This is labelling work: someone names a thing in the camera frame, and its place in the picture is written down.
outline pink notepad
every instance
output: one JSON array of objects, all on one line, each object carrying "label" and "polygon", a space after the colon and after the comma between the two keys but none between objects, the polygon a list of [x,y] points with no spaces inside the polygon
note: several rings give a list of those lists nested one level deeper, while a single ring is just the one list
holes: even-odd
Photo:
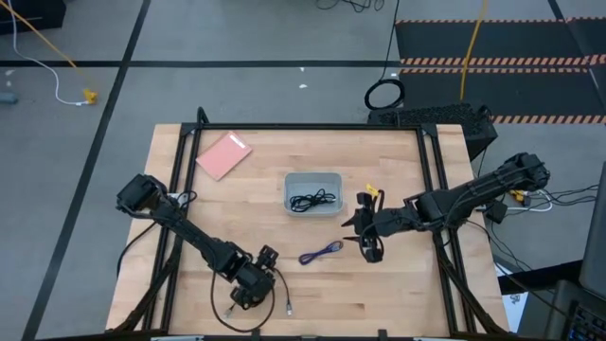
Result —
[{"label": "pink notepad", "polygon": [[198,156],[196,162],[208,175],[219,181],[252,150],[234,132],[227,132]]}]

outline white label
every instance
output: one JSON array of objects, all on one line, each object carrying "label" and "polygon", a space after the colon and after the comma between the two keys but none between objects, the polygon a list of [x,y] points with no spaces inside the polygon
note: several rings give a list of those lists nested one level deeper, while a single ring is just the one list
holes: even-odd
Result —
[{"label": "white label", "polygon": [[241,148],[246,148],[246,146],[244,146],[242,141],[238,140],[237,137],[230,135],[229,138],[231,138],[232,141],[236,142],[236,144],[239,145]]}]

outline concrete floor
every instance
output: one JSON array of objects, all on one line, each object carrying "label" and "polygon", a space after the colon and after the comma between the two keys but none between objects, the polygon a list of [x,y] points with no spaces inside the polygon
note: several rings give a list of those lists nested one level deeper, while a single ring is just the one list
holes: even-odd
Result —
[{"label": "concrete floor", "polygon": [[[142,0],[70,0],[62,29],[46,31],[67,55],[119,61]],[[565,16],[606,15],[602,0],[559,0]],[[473,19],[481,0],[401,0],[399,19]],[[491,0],[488,18],[553,18],[546,0]],[[356,14],[350,6],[316,9],[312,0],[151,0],[134,51],[136,61],[381,60],[395,2]],[[21,51],[58,60],[31,33]],[[17,59],[0,37],[0,60]],[[391,59],[398,59],[392,48]],[[21,99],[0,106],[0,331],[20,339],[62,230],[116,68],[85,69],[101,102],[70,107],[53,99],[52,76],[19,68],[5,76]],[[58,68],[62,97],[79,100],[81,77]],[[214,122],[364,122],[363,95],[379,68],[131,68],[86,191],[72,239],[48,301],[38,338],[102,332],[115,285],[116,260],[129,219],[116,193],[144,168],[152,127],[191,121],[199,105]],[[388,101],[393,94],[377,94]],[[537,153],[553,190],[594,184],[606,159],[603,125],[500,125],[483,171],[520,151]],[[516,256],[534,267],[582,255],[592,205],[511,217],[496,226]]]}]

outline yellow clip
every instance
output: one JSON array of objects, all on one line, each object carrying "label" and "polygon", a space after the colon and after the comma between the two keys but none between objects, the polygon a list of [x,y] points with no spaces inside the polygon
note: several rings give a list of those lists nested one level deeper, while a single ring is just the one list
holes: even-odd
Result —
[{"label": "yellow clip", "polygon": [[97,103],[97,93],[90,89],[84,89],[84,98],[89,104]]},{"label": "yellow clip", "polygon": [[374,197],[379,195],[379,191],[376,188],[370,186],[370,184],[366,184],[366,190]]},{"label": "yellow clip", "polygon": [[510,190],[509,194],[513,196],[515,201],[522,203],[524,201],[524,191],[523,190]]}]

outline wooden table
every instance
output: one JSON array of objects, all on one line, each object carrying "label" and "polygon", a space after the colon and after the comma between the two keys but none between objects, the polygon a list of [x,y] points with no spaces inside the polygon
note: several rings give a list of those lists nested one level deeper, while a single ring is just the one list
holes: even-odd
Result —
[{"label": "wooden table", "polygon": [[[157,125],[145,173],[167,184],[170,179],[179,125]],[[459,126],[438,126],[448,182],[454,187],[472,179],[463,134]],[[203,131],[204,151],[225,131]],[[193,190],[198,199],[189,219],[211,236],[233,241],[256,255],[264,244],[279,258],[294,306],[285,311],[285,290],[276,281],[276,309],[263,326],[263,335],[373,336],[387,329],[390,336],[447,336],[448,328],[430,233],[408,232],[383,239],[384,259],[368,264],[357,244],[310,265],[297,262],[300,254],[353,234],[339,227],[353,214],[355,195],[367,183],[385,190],[385,207],[425,190],[416,135],[404,131],[236,131],[253,152],[220,182],[197,169]],[[428,153],[431,144],[427,143]],[[185,166],[180,186],[185,183]],[[343,177],[345,206],[335,217],[296,218],[283,207],[284,176],[291,171],[336,171]],[[483,224],[481,216],[472,221]],[[149,224],[134,220],[129,240]],[[118,325],[150,284],[159,228],[136,243],[124,258],[116,284],[107,327]],[[469,286],[486,311],[502,327],[507,319],[490,245],[485,232],[470,225],[459,230]],[[184,246],[170,333],[233,334],[212,314],[209,304],[211,272],[190,245]],[[231,305],[231,286],[218,278],[215,301],[219,312]],[[453,286],[457,322],[465,330],[460,299]],[[164,293],[156,304],[154,326],[159,326]],[[251,328],[267,314],[266,299],[256,309],[236,309],[228,322]]]}]

